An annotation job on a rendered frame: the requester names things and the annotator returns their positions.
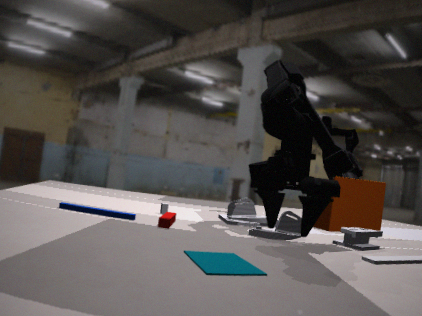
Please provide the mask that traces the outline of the teal flat plate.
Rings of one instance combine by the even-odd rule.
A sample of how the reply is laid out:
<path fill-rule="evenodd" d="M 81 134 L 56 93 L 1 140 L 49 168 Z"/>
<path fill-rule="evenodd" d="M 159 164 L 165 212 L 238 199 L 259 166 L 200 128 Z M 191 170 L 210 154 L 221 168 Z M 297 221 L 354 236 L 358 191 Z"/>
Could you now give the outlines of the teal flat plate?
<path fill-rule="evenodd" d="M 235 253 L 210 253 L 184 251 L 206 275 L 222 276 L 267 276 L 256 266 L 251 265 Z"/>

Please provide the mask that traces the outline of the blue flat bar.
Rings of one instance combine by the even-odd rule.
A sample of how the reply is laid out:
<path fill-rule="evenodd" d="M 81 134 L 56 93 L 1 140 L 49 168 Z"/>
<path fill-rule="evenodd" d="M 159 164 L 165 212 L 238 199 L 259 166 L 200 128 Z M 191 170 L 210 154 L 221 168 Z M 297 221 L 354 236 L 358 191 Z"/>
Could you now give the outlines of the blue flat bar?
<path fill-rule="evenodd" d="M 63 203 L 62 202 L 62 203 L 59 203 L 59 205 L 60 205 L 59 208 L 64 208 L 66 210 L 85 212 L 85 213 L 93 213 L 95 215 L 123 218 L 123 219 L 129 219 L 129 220 L 132 220 L 132 221 L 135 220 L 135 216 L 136 216 L 136 214 L 122 213 L 122 212 L 115 212 L 113 210 L 107 210 L 107 209 L 99 209 L 99 208 L 79 206 L 77 204 L 70 204 L 70 203 Z"/>

